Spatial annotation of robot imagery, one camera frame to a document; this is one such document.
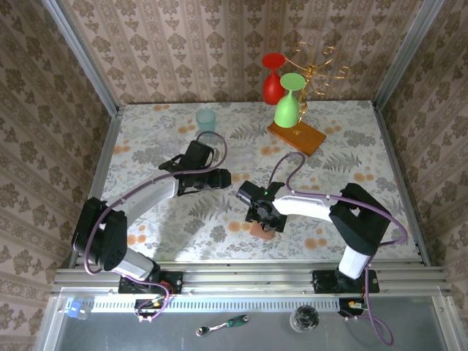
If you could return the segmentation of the green wine glass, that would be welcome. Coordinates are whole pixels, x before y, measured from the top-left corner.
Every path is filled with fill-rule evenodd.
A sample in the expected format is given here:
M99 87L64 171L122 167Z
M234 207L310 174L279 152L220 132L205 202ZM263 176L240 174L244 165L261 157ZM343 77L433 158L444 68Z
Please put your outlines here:
M299 102L294 93L300 91L306 81L302 75L291 72L283 75L280 83L287 93L276 105L274 122L281 128L291 128L299 119Z

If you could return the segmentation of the clear glass jar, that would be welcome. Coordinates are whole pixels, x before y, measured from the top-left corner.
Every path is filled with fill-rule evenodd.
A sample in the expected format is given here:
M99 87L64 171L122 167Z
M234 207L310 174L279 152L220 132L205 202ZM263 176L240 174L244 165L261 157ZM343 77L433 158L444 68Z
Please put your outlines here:
M290 326L297 333L313 331L319 322L319 314L311 305L301 305L290 315Z

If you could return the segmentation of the small blue white box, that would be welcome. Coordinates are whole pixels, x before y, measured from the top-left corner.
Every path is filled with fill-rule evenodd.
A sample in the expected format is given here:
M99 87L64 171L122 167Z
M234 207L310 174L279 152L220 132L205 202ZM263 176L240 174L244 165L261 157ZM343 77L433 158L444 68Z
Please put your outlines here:
M67 316L77 320L86 320L91 313L91 307L82 301L73 300L69 306Z

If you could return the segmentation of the aluminium frame post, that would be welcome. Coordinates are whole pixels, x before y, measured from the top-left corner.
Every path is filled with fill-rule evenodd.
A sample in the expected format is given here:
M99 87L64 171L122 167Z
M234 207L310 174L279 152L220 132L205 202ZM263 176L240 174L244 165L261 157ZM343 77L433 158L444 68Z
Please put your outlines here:
M91 82L100 101L105 106L109 115L115 118L118 115L119 106L114 100L110 89L107 87L105 79L99 72L97 64L94 62L88 51L84 39L80 36L71 16L67 13L61 0L42 0L58 29L62 33L68 46L74 53L78 63L82 67L86 77Z
M376 110L384 108L409 66L445 0L423 0L421 8L390 65L373 100Z

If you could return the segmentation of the black connector block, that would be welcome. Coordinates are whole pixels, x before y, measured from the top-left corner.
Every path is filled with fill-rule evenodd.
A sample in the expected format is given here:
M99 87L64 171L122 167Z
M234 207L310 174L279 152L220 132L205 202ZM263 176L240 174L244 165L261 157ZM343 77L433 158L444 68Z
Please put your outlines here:
M358 307L353 307L355 304L362 303L362 300L354 298L340 298L339 299L339 314L342 317L354 317L362 315L365 310Z
M137 299L134 313L138 318L138 322L152 322L165 310L168 303L168 298Z

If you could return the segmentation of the red wine glass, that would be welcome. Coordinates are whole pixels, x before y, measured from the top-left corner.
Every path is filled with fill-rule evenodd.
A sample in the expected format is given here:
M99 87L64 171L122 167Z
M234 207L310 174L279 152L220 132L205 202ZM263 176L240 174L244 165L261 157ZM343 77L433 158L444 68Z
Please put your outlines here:
M268 105L277 105L279 100L285 95L285 89L280 83L280 76L277 70L285 63L285 57L280 53L268 53L262 59L265 68L271 71L263 84L263 100Z

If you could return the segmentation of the aluminium mounting beam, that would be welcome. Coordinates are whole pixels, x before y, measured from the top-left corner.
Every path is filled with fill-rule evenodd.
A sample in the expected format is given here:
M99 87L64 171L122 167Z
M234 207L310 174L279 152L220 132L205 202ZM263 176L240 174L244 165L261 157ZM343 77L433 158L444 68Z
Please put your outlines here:
M183 274L184 296L228 295L245 297L299 297L312 295L312 273L333 270L337 264L315 263L310 260L209 260L200 262L161 262L164 271ZM450 295L451 284L440 267L417 262L377 262L372 264L377 273L381 296L435 296ZM52 293L94 293L115 295L119 277L103 272L87 274L82 265L57 271Z

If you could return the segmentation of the teal plastic tumbler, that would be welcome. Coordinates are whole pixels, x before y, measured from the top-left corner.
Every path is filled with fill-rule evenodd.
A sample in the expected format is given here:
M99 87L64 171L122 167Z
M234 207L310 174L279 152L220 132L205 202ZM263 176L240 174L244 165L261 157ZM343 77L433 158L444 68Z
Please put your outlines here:
M216 114L210 108L198 110L196 113L196 121L198 125L198 135L202 132L214 132L216 130Z

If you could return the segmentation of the aluminium side rail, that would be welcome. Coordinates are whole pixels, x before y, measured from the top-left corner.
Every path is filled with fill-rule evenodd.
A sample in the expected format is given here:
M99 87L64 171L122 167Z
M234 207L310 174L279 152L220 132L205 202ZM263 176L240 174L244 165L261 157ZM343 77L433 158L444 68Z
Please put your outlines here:
M105 237L105 230L101 230L99 226L105 223L106 217L113 209L112 203L107 204L106 200L101 200L101 196L125 109L125 105L119 107L111 119L91 190L88 199L83 204L71 241L73 254L70 258L69 267L75 267L78 257L81 256L85 272L91 275L102 272L96 258L101 256L100 248L103 242L101 237Z
M415 210L413 208L413 205L410 199L410 194L406 188L406 184L405 184L405 180L403 177L403 173L400 168L399 160L396 155L395 148L393 147L388 128L385 124L385 119L383 118L383 115L382 115L382 111L380 110L380 108L377 106L375 102L371 102L371 104L374 110L374 114L375 114L378 126L380 128L383 143L385 144L389 162L392 167L393 174L396 180L396 185L399 188L399 194L401 196L401 201L402 201L404 212L408 221L408 225L409 225L409 228L411 229L412 237L418 247L421 261L425 266L432 266L429 253L428 253L428 250L426 248L426 245L423 239L423 235L420 231L420 226L418 224L416 213L415 213Z

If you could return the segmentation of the grey metal shelf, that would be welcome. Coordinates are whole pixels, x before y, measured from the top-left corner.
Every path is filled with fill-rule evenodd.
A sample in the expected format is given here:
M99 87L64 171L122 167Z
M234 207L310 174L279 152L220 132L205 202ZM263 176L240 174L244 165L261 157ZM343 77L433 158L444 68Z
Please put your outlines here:
M133 295L60 293L49 300L34 351L468 351L454 302L443 295L374 296L371 307L394 337L385 346L365 317L318 312L313 330L297 333L291 312L167 313L138 322L135 313L96 313L86 320L67 316L73 300ZM204 325L215 326L247 314L247 324L196 336Z

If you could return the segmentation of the clear acrylic card organizer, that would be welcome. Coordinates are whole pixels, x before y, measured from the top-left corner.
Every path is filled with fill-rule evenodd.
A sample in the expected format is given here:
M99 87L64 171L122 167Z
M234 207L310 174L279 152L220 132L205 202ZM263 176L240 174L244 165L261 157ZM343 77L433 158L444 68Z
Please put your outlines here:
M251 181L257 176L257 160L252 146L231 148L227 165L234 183Z

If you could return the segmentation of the clear glass cup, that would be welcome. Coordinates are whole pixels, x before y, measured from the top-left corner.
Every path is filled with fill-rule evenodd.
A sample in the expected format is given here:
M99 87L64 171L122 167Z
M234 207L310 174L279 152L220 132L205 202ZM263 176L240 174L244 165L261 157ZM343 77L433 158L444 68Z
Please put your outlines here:
M160 151L164 154L174 154L179 152L178 134L174 128L160 130L156 134L156 141Z

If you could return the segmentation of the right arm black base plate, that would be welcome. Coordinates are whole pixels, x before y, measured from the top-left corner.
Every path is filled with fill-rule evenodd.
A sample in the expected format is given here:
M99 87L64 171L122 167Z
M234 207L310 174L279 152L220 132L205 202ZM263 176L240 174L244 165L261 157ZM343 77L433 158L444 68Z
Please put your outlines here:
M357 279L351 279L338 269L312 271L312 284L317 294L363 293L366 282L369 282L370 293L380 291L377 274L374 270L369 271L369 279L365 278L364 272Z

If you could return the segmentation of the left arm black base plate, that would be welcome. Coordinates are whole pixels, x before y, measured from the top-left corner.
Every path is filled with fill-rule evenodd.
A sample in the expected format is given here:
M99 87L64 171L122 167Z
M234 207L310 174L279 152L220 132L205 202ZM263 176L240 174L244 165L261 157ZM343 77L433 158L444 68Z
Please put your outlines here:
M150 278L150 280L166 286L170 294L177 295L182 292L183 273L180 271L160 271L157 278ZM121 294L165 294L161 287L137 283L125 277L120 278L118 292Z

